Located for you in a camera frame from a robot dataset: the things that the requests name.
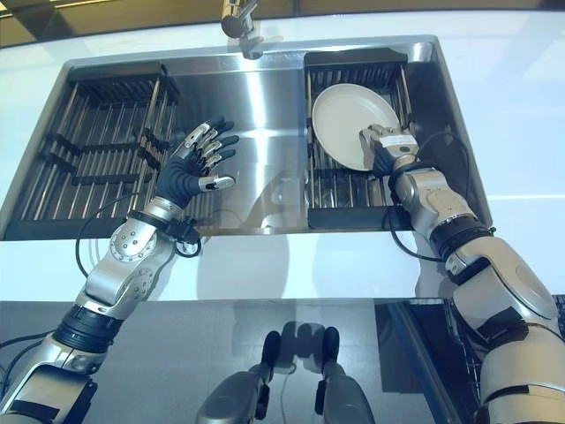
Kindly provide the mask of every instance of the wire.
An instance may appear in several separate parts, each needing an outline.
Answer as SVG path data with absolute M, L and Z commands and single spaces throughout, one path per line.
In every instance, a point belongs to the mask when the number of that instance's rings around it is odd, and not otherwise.
M 385 184 L 384 184 L 382 178 L 379 178 L 379 185 L 380 185 L 380 199 L 382 201 L 383 206 L 387 206 L 387 196 L 385 195 Z M 395 241 L 396 245 L 400 248 L 400 250 L 402 250 L 406 254 L 409 254 L 410 256 L 421 259 L 423 261 L 443 262 L 440 258 L 433 258 L 432 256 L 424 256 L 423 254 L 417 254 L 416 252 L 412 252 L 408 247 L 406 247 L 403 244 L 403 242 L 400 241 L 400 239 L 398 238 L 398 235 L 396 234 L 395 229 L 392 226 L 392 216 L 390 215 L 389 212 L 390 212 L 390 209 L 387 210 L 387 214 L 385 215 L 385 217 L 388 215 L 388 229 L 390 230 L 390 234 L 392 235 L 392 239 Z
M 99 208 L 98 210 L 96 210 L 90 217 L 88 217 L 88 219 L 85 221 L 85 223 L 82 224 L 82 228 L 79 231 L 79 235 L 77 237 L 77 240 L 74 243 L 74 258 L 77 262 L 77 266 L 80 269 L 80 272 L 82 273 L 83 276 L 85 276 L 86 278 L 88 278 L 88 273 L 85 270 L 85 267 L 82 266 L 82 261 L 80 260 L 80 239 L 82 238 L 83 233 L 85 232 L 85 229 L 87 228 L 87 226 L 96 218 L 96 216 L 98 214 L 100 214 L 101 212 L 103 212 L 104 210 L 106 210 L 107 208 L 109 208 L 110 206 L 112 206 L 114 203 L 118 203 L 119 201 L 122 201 L 123 199 L 127 199 L 130 198 L 132 196 L 135 196 L 136 194 L 139 194 L 139 192 L 136 193 L 129 193 L 129 194 L 125 194 L 122 197 L 118 197 L 117 199 L 110 201 L 108 203 L 106 203 L 104 206 L 102 206 L 101 208 Z
M 451 138 L 453 138 L 453 140 L 456 140 L 459 143 L 459 145 L 463 148 L 463 152 L 465 153 L 465 161 L 466 161 L 466 165 L 467 165 L 467 181 L 465 183 L 465 199 L 467 199 L 467 197 L 469 195 L 469 188 L 471 186 L 471 153 L 469 152 L 469 148 L 467 148 L 467 145 L 465 145 L 465 143 L 463 143 L 463 140 L 461 140 L 461 138 L 459 138 L 459 136 L 457 136 L 456 134 L 454 134 L 451 131 L 434 132 L 427 139 L 425 139 L 422 144 L 419 145 L 419 149 L 418 149 L 418 152 L 416 153 L 416 157 L 418 159 L 421 159 L 420 156 L 422 156 L 422 152 L 424 151 L 424 148 L 430 143 L 430 141 L 436 140 L 436 138 L 440 137 L 441 135 L 450 136 Z
M 4 381 L 2 382 L 2 392 L 0 393 L 0 398 L 3 398 L 4 395 L 6 394 L 6 390 L 8 389 L 8 381 L 10 381 L 10 374 L 11 371 L 14 369 L 14 367 L 16 366 L 16 364 L 18 363 L 18 361 L 21 359 L 22 356 L 24 356 L 26 353 L 28 353 L 29 351 L 31 351 L 32 349 L 34 349 L 35 347 L 39 346 L 42 343 L 42 340 L 40 340 L 39 342 L 35 342 L 30 344 L 27 347 L 24 347 L 15 357 L 13 360 L 11 360 L 10 365 L 8 366 L 8 368 L 6 368 L 6 374 L 4 376 Z
M 284 412 L 284 406 L 283 406 L 283 396 L 284 396 L 284 389 L 286 389 L 286 382 L 289 380 L 289 377 L 294 374 L 294 372 L 297 370 L 297 364 L 292 363 L 292 366 L 294 368 L 292 368 L 292 370 L 286 375 L 284 376 L 284 382 L 282 383 L 282 388 L 281 388 L 281 415 L 282 415 L 282 424 L 286 424 L 286 413 Z
M 40 334 L 32 334 L 30 336 L 11 338 L 10 340 L 6 340 L 5 342 L 0 343 L 0 349 L 2 349 L 3 347 L 9 346 L 9 345 L 13 345 L 14 343 L 26 342 L 27 340 L 35 340 L 36 338 L 44 338 L 45 336 L 47 336 L 49 333 L 52 333 L 53 331 L 55 331 L 55 330 L 52 329 L 50 331 L 45 331 L 44 333 L 40 333 Z
M 408 247 L 406 247 L 403 244 L 403 242 L 400 241 L 400 239 L 398 238 L 396 231 L 392 228 L 392 219 L 390 215 L 388 216 L 388 227 L 390 228 L 390 234 L 392 235 L 392 239 L 395 241 L 396 245 L 400 247 L 400 249 L 406 254 L 409 254 L 410 256 L 421 259 L 423 261 L 443 262 L 443 260 L 440 258 L 433 258 L 432 256 L 424 256 L 423 254 L 417 254 L 416 252 L 412 252 Z

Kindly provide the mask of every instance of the black sink rack frame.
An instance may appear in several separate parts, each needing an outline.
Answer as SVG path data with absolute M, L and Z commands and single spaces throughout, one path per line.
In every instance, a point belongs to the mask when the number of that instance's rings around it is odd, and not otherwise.
M 151 199 L 175 130 L 178 90 L 158 62 L 72 69 L 4 239 L 107 238 Z
M 388 205 L 386 179 L 371 172 L 350 170 L 328 155 L 316 138 L 312 109 L 318 95 L 341 83 L 358 84 L 381 95 L 395 111 L 400 125 L 414 135 L 406 84 L 406 55 L 388 48 L 320 51 L 305 55 L 307 101 L 308 224 L 313 229 L 412 230 L 410 216 Z

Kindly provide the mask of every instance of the stainless steel sink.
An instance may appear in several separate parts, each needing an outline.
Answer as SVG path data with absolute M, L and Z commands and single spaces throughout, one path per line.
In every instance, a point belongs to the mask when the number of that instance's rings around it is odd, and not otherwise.
M 313 174 L 309 173 L 309 165 L 313 160 L 313 152 L 308 144 L 312 143 L 314 137 L 309 129 L 313 99 L 308 87 L 311 77 L 305 71 L 305 54 L 377 48 L 389 48 L 406 56 L 403 78 L 408 88 L 411 110 L 408 110 L 410 113 L 405 114 L 403 119 L 407 123 L 408 119 L 412 122 L 417 140 L 421 142 L 431 133 L 449 129 L 457 133 L 471 149 L 447 67 L 435 37 L 349 40 L 347 44 L 343 41 L 284 43 L 262 48 L 263 54 L 256 60 L 245 59 L 241 53 L 226 49 L 200 49 L 71 61 L 66 64 L 54 87 L 34 138 L 30 140 L 28 151 L 37 152 L 49 131 L 52 116 L 57 113 L 57 105 L 65 98 L 65 90 L 69 90 L 67 76 L 70 73 L 99 64 L 132 64 L 156 60 L 167 69 L 168 78 L 180 94 L 173 133 L 174 130 L 188 131 L 208 117 L 223 115 L 236 122 L 234 133 L 241 137 L 237 155 L 217 169 L 218 173 L 235 177 L 236 186 L 220 193 L 201 195 L 185 211 L 188 216 L 197 219 L 200 233 L 218 235 L 319 231 L 308 225 L 308 208 L 314 206 L 314 201 L 306 192 L 315 181 Z M 334 82 L 340 82 L 340 79 L 345 82 L 344 76 L 336 77 L 331 71 L 328 78 L 332 78 Z M 350 79 L 347 82 L 357 82 L 351 80 L 353 74 L 347 78 Z M 362 75 L 359 74 L 356 78 L 361 79 Z M 445 143 L 437 142 L 427 150 L 426 157 L 440 165 L 453 188 L 466 194 L 478 216 L 486 224 L 490 224 L 486 197 L 472 153 L 468 193 L 464 193 L 467 166 L 457 143 L 449 143 L 448 140 Z M 33 164 L 34 155 L 28 155 L 22 160 L 18 176 L 6 197 L 2 217 L 10 216 L 13 210 L 17 210 L 14 208 L 16 199 L 29 185 L 26 174 Z M 366 192 L 366 205 L 362 206 L 379 206 L 372 204 L 370 197 L 369 192 Z M 353 205 L 352 199 L 351 195 L 351 203 L 345 206 L 358 206 Z M 12 217 L 10 223 L 7 223 L 4 218 L 0 223 L 3 234 L 6 228 L 19 224 L 14 219 Z M 372 227 L 357 225 L 352 215 L 351 222 L 337 225 L 331 230 L 358 231 Z M 96 235 L 106 234 L 103 231 Z M 19 237 L 17 231 L 7 231 L 4 236 L 8 239 L 24 238 Z

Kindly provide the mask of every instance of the sink basin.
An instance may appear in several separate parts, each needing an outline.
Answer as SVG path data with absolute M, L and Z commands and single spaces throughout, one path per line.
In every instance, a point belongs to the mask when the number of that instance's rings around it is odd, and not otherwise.
M 235 121 L 236 127 L 233 132 L 240 136 L 237 155 L 216 168 L 219 174 L 233 176 L 237 181 L 236 186 L 230 190 L 201 195 L 194 199 L 185 211 L 187 216 L 197 220 L 202 235 L 378 230 L 378 225 L 366 225 L 354 218 L 349 219 L 347 209 L 344 210 L 345 221 L 339 221 L 333 227 L 314 229 L 311 224 L 309 225 L 309 212 L 311 208 L 316 207 L 316 202 L 308 194 L 315 193 L 312 185 L 315 184 L 315 174 L 309 173 L 309 166 L 315 155 L 312 149 L 315 135 L 309 121 L 313 102 L 311 85 L 315 78 L 328 78 L 325 81 L 328 84 L 332 81 L 346 81 L 343 80 L 345 74 L 332 73 L 331 67 L 328 68 L 329 71 L 324 68 L 326 73 L 316 77 L 306 69 L 305 55 L 329 52 L 339 57 L 342 52 L 359 51 L 362 52 L 360 56 L 357 53 L 353 56 L 358 57 L 355 59 L 358 65 L 364 65 L 366 58 L 369 57 L 370 61 L 372 56 L 363 52 L 387 48 L 404 57 L 403 79 L 408 93 L 402 94 L 402 98 L 405 101 L 409 98 L 411 108 L 404 111 L 403 118 L 407 124 L 411 123 L 416 139 L 421 142 L 432 133 L 448 129 L 458 134 L 463 143 L 469 147 L 471 181 L 468 193 L 465 193 L 467 164 L 462 149 L 457 143 L 449 143 L 446 140 L 444 143 L 437 142 L 430 145 L 426 148 L 426 158 L 437 162 L 446 174 L 448 182 L 455 190 L 465 195 L 478 217 L 486 224 L 491 223 L 486 197 L 472 157 L 471 144 L 439 43 L 434 37 L 348 40 L 347 43 L 344 41 L 284 43 L 262 47 L 263 54 L 256 60 L 245 59 L 241 53 L 226 51 L 226 49 L 199 49 L 71 61 L 65 65 L 57 80 L 38 128 L 34 132 L 38 135 L 30 140 L 29 148 L 34 152 L 41 151 L 41 146 L 48 137 L 47 134 L 53 132 L 53 122 L 57 121 L 53 116 L 63 113 L 62 105 L 68 102 L 69 92 L 72 89 L 71 81 L 80 81 L 81 72 L 96 70 L 97 66 L 102 64 L 114 64 L 118 68 L 123 64 L 125 68 L 120 78 L 125 78 L 128 76 L 128 66 L 157 61 L 163 69 L 166 69 L 166 79 L 176 92 L 175 107 L 170 112 L 170 122 L 174 123 L 170 124 L 169 133 L 173 134 L 171 140 L 175 139 L 174 134 L 176 134 L 175 140 L 178 142 L 181 132 L 190 131 L 200 122 L 217 115 Z M 367 75 L 355 73 L 356 79 L 351 80 L 354 78 L 353 75 L 354 72 L 347 77 L 350 79 L 347 82 L 362 83 L 365 78 L 368 84 Z M 156 99 L 158 104 L 159 99 L 162 98 L 156 96 Z M 163 110 L 170 110 L 169 106 L 163 106 Z M 3 221 L 0 222 L 0 230 L 5 239 L 69 238 L 76 235 L 77 229 L 84 223 L 84 216 L 74 216 L 73 213 L 67 214 L 68 222 L 66 222 L 61 217 L 65 214 L 58 213 L 56 209 L 51 214 L 50 210 L 53 209 L 49 209 L 49 205 L 46 214 L 34 216 L 28 211 L 22 214 L 16 199 L 18 196 L 31 195 L 30 186 L 33 185 L 32 174 L 37 168 L 35 166 L 37 157 L 39 156 L 27 155 L 22 159 L 18 175 L 6 196 L 2 209 Z M 151 188 L 154 174 L 150 175 L 151 177 L 147 177 L 149 181 L 147 184 Z M 354 182 L 357 181 L 355 178 L 359 178 L 359 175 L 354 176 Z M 69 186 L 77 184 L 76 178 L 69 179 L 71 181 Z M 354 191 L 356 196 L 365 195 L 366 205 L 362 205 L 362 208 L 359 208 L 358 204 L 353 205 L 353 194 L 350 193 L 351 203 L 347 206 L 363 214 L 369 210 L 366 207 L 379 205 L 370 204 L 371 196 L 367 183 L 367 181 L 370 183 L 370 178 L 367 179 L 367 175 L 363 175 L 360 181 L 366 184 L 367 191 L 363 192 L 365 194 L 358 192 L 357 188 L 354 188 Z M 114 182 L 110 180 L 108 183 L 107 180 L 106 186 L 109 184 L 111 187 Z M 58 196 L 59 203 L 63 204 L 62 208 L 66 202 L 71 203 L 64 193 L 66 192 L 62 190 Z M 318 208 L 325 209 L 328 205 L 320 203 Z M 86 231 L 85 234 L 92 237 L 108 237 L 116 226 L 116 220 L 122 219 L 127 211 L 120 207 L 117 212 L 115 215 L 106 216 L 107 225 L 102 225 L 104 216 L 95 220 L 100 223 L 93 223 L 93 229 Z

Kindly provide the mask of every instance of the black cable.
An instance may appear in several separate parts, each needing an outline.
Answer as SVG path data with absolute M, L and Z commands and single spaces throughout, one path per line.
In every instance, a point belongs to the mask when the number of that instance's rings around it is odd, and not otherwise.
M 13 345 L 14 343 L 26 342 L 27 340 L 35 340 L 36 338 L 44 338 L 45 336 L 47 336 L 49 333 L 52 333 L 53 331 L 55 331 L 55 330 L 52 329 L 50 331 L 45 331 L 44 333 L 40 333 L 40 334 L 32 334 L 30 336 L 22 336 L 22 337 L 11 338 L 10 340 L 6 340 L 5 342 L 0 343 L 0 349 L 2 349 L 3 347 L 9 346 L 9 345 Z
M 117 199 L 106 203 L 104 206 L 102 206 L 101 208 L 96 210 L 96 212 L 94 212 L 90 217 L 88 217 L 88 219 L 85 221 L 85 223 L 83 223 L 82 228 L 79 231 L 79 235 L 77 237 L 77 240 L 74 243 L 74 258 L 77 262 L 77 266 L 79 267 L 80 272 L 82 272 L 82 275 L 85 276 L 86 278 L 88 278 L 88 273 L 85 270 L 85 267 L 82 266 L 82 261 L 80 260 L 80 239 L 82 238 L 82 234 L 85 232 L 85 229 L 87 228 L 87 226 L 96 218 L 96 216 L 98 214 L 100 214 L 101 212 L 103 212 L 104 210 L 106 210 L 107 208 L 112 206 L 114 203 L 118 203 L 119 201 L 122 201 L 123 199 L 127 199 L 129 197 L 132 197 L 136 194 L 139 194 L 139 192 L 125 194 L 122 197 L 118 197 Z
M 430 141 L 436 139 L 437 137 L 439 137 L 441 135 L 450 136 L 451 138 L 453 138 L 453 140 L 456 140 L 459 143 L 459 145 L 463 148 L 463 152 L 465 153 L 465 161 L 466 161 L 466 165 L 467 165 L 467 181 L 465 183 L 465 199 L 467 199 L 467 197 L 469 195 L 469 187 L 471 186 L 471 153 L 469 152 L 469 149 L 467 148 L 465 143 L 463 143 L 463 140 L 461 140 L 461 138 L 459 138 L 459 136 L 457 136 L 456 134 L 454 134 L 451 131 L 434 132 L 426 140 L 424 140 L 424 142 L 422 144 L 419 145 L 419 149 L 418 149 L 418 152 L 416 153 L 416 157 L 418 159 L 421 159 L 420 156 L 422 156 L 422 152 L 424 151 L 424 148 L 430 143 Z
M 385 185 L 384 185 L 382 178 L 379 178 L 379 184 L 380 184 L 380 198 L 382 200 L 382 205 L 387 206 L 387 198 L 385 196 Z M 392 226 L 392 216 L 390 215 L 390 210 L 391 210 L 390 208 L 387 210 L 387 213 L 383 217 L 383 221 L 386 219 L 386 217 L 388 215 L 388 229 L 390 230 L 390 234 L 392 235 L 392 239 L 395 241 L 396 245 L 400 248 L 400 250 L 402 250 L 406 254 L 409 254 L 410 256 L 421 259 L 423 261 L 443 262 L 440 258 L 433 258 L 431 256 L 424 256 L 423 254 L 417 254 L 416 252 L 412 252 L 408 247 L 406 247 L 403 244 L 403 242 L 400 241 L 400 239 L 398 238 L 398 235 L 396 234 L 395 229 Z
M 424 256 L 423 254 L 417 254 L 416 252 L 412 252 L 408 247 L 406 247 L 403 244 L 403 242 L 400 241 L 400 239 L 398 238 L 396 231 L 392 228 L 392 219 L 390 218 L 390 216 L 388 216 L 388 226 L 390 228 L 390 234 L 392 234 L 392 239 L 395 241 L 396 245 L 400 247 L 400 249 L 406 254 L 409 254 L 410 256 L 421 259 L 423 261 L 443 262 L 443 260 L 441 260 L 440 258 L 433 258 L 432 256 Z
M 42 340 L 40 340 L 39 342 L 35 342 L 30 344 L 29 346 L 23 348 L 15 357 L 13 360 L 11 360 L 10 365 L 8 366 L 8 368 L 6 368 L 6 374 L 4 376 L 4 381 L 2 382 L 2 391 L 0 393 L 0 398 L 3 398 L 4 395 L 6 394 L 6 390 L 8 389 L 8 381 L 10 381 L 10 374 L 11 371 L 14 369 L 14 367 L 16 366 L 16 364 L 18 363 L 18 361 L 21 359 L 22 356 L 24 356 L 26 353 L 28 353 L 29 351 L 31 351 L 32 349 L 34 349 L 35 347 L 39 346 L 42 343 Z

